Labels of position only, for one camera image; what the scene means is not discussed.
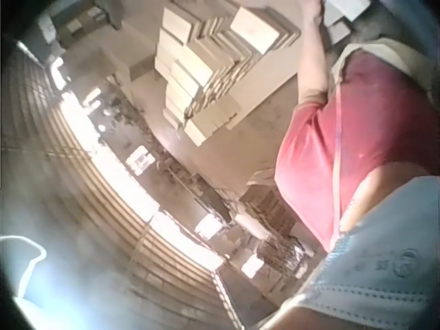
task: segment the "face mask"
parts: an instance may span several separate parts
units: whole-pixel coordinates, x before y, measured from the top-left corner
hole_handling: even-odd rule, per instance
[[[420,177],[388,196],[341,236],[296,305],[377,329],[419,322],[439,292],[439,191]]]

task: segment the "stack of lumber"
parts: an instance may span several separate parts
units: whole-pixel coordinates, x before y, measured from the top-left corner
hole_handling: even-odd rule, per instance
[[[164,117],[199,146],[240,111],[229,90],[299,35],[270,10],[237,9],[225,1],[167,4],[155,58],[168,82]]]

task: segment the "red shirt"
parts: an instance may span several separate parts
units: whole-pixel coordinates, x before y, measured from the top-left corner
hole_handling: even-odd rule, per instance
[[[439,174],[439,116],[411,78],[359,51],[346,65],[341,96],[342,212],[378,166],[410,162]],[[281,195],[327,251],[333,234],[335,133],[334,97],[325,106],[308,102],[297,107],[275,174]]]

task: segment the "wooden plank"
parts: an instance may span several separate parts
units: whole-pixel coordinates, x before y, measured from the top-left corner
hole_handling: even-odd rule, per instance
[[[167,3],[164,8],[162,26],[182,43],[187,43],[198,34],[201,23],[181,7],[174,3]]]
[[[171,75],[191,97],[194,98],[201,90],[201,86],[178,60],[171,67]]]
[[[177,107],[177,105],[170,99],[165,98],[165,105],[166,108],[180,121],[185,121],[185,115],[184,112]]]
[[[370,5],[371,0],[327,0],[350,21],[357,19]]]
[[[175,129],[182,127],[182,122],[171,112],[170,109],[164,108],[164,117]]]
[[[281,36],[281,32],[275,27],[244,7],[237,12],[231,30],[245,39],[260,54],[266,54]]]
[[[228,53],[223,51],[211,38],[202,38],[197,42],[201,43],[225,69],[230,69],[234,65],[234,61],[228,56]]]
[[[193,101],[186,90],[170,75],[166,86],[166,97],[170,98],[177,107],[183,111]]]
[[[160,73],[166,81],[170,79],[171,71],[158,57],[155,58],[154,68]]]
[[[179,60],[202,87],[206,86],[219,71],[224,69],[220,62],[196,41],[184,46]]]
[[[156,57],[160,59],[160,61],[167,66],[167,68],[171,68],[173,63],[176,61],[176,58],[172,56],[163,45],[160,43],[157,44],[157,53]]]
[[[179,58],[182,54],[184,44],[177,40],[169,31],[160,29],[159,44],[174,58]]]

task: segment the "sleeve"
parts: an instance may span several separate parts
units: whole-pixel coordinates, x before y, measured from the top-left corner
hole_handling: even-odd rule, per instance
[[[289,144],[300,133],[305,123],[312,118],[316,112],[321,110],[324,105],[321,102],[306,101],[298,104],[291,117],[290,125],[287,130],[286,136],[283,141],[283,145]]]

